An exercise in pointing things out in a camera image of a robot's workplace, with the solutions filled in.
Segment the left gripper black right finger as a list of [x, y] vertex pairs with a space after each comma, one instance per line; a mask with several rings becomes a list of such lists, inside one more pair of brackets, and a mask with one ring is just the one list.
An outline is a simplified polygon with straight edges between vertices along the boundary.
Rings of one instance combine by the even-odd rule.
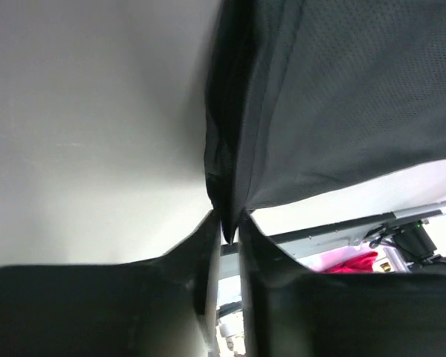
[[446, 356], [446, 273], [327, 274], [239, 218], [249, 356]]

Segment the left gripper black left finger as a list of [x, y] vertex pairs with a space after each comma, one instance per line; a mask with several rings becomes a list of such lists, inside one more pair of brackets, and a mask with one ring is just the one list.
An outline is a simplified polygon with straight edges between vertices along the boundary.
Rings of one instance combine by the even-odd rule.
[[0, 267], [0, 356], [214, 356], [219, 215], [166, 254]]

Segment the black t shirt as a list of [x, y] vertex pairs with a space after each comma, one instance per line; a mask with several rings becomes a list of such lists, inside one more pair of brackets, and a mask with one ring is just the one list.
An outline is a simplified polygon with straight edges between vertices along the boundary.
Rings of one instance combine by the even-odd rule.
[[225, 1], [205, 106], [228, 242], [244, 211], [446, 159], [446, 1]]

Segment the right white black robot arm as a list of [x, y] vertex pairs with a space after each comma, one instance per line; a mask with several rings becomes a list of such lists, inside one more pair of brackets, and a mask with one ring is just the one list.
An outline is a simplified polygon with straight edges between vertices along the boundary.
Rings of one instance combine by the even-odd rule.
[[364, 242], [368, 242], [372, 249], [381, 245], [392, 248], [410, 272], [446, 274], [446, 257], [435, 253], [437, 247], [420, 220], [382, 225], [371, 230]]

